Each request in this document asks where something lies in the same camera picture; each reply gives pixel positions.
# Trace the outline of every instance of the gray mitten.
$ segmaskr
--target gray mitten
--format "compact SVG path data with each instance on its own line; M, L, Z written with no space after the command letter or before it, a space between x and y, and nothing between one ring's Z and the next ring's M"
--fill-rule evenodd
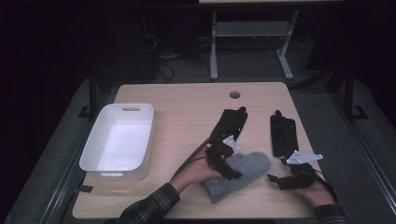
M271 165L268 157L261 152L252 152L246 156L237 153L229 157L226 162L242 175L237 179L212 178L202 182L201 186L209 194L212 203L218 203L227 195L246 187L267 172Z

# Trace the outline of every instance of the wooden table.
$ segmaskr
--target wooden table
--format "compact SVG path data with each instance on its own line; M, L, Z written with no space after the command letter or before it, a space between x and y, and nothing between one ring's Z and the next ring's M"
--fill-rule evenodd
M230 97L238 91L240 98ZM289 91L283 83L148 84L120 87L115 103L149 103L155 111L155 133L147 176L139 181L98 181L87 174L74 206L77 218L118 217L131 203L144 199L169 181L178 166L210 135L224 109L245 106L247 122L237 144L240 152L265 153L271 175L290 175L272 156L270 116L278 109L297 124L301 151L312 152ZM318 169L316 162L311 162ZM266 175L217 204L199 185L189 186L166 218L313 217L312 208L289 191L279 190Z

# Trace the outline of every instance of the plaid shirt sleeve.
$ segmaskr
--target plaid shirt sleeve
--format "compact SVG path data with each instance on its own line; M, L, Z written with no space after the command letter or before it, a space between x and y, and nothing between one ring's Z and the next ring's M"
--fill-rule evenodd
M315 208L319 224L350 224L343 209L336 204L326 204Z
M146 199L127 207L122 212L117 224L157 223L168 214L179 200L180 197L175 188L166 183Z

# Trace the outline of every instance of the person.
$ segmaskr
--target person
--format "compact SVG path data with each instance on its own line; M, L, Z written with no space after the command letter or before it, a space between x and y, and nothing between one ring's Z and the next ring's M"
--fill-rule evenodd
M190 164L174 176L168 183L151 193L146 199L128 206L118 219L110 219L105 224L146 224L159 223L180 201L179 195L191 184L199 184L210 178L221 178L221 174L209 167L205 148ZM294 189L315 208L319 224L350 223L342 208L337 205L327 189L318 181L308 189Z

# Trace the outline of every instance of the white container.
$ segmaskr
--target white container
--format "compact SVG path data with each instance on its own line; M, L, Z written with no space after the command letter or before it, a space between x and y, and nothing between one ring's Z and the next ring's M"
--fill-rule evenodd
M107 105L93 124L79 166L97 179L142 179L149 168L153 132L152 105Z

